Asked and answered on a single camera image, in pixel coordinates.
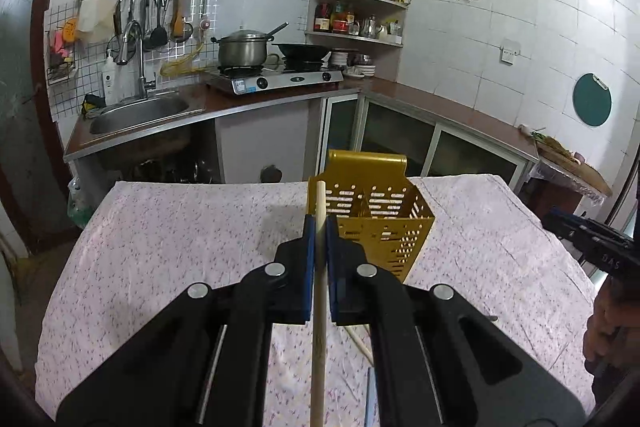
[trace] light switch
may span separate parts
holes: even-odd
[[[513,50],[508,50],[506,48],[503,48],[500,52],[500,61],[501,62],[506,62],[507,64],[511,64],[513,66],[513,63],[516,59],[516,52]]]

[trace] pot lid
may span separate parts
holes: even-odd
[[[265,41],[267,34],[258,30],[238,30],[231,35],[220,39],[223,42],[247,42],[247,41]]]

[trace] glass cabinet door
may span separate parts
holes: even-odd
[[[457,174],[496,174],[507,185],[518,170],[519,163],[505,159],[461,137],[441,131],[428,176]]]
[[[370,102],[360,150],[404,154],[406,176],[420,176],[435,126]]]
[[[348,151],[351,149],[353,121],[356,118],[358,99],[342,100],[331,104],[331,119],[326,148]]]

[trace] gas stove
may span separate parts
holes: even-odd
[[[280,89],[281,87],[310,86],[343,80],[340,71],[321,68],[319,71],[287,71],[286,66],[276,70],[263,68],[256,70],[223,70],[209,73],[206,83],[233,94],[248,94],[251,92]]]

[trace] wooden cutting board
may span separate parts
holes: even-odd
[[[576,162],[572,162],[569,158],[562,156],[543,143],[536,142],[536,146],[541,156],[561,166],[565,171],[569,171],[571,174],[578,176],[578,178],[588,185],[591,185],[591,187],[595,188],[598,192],[601,192],[605,196],[611,196],[613,194],[613,191],[609,185],[607,185],[607,182],[604,181],[600,173],[590,165],[586,163],[578,165]]]

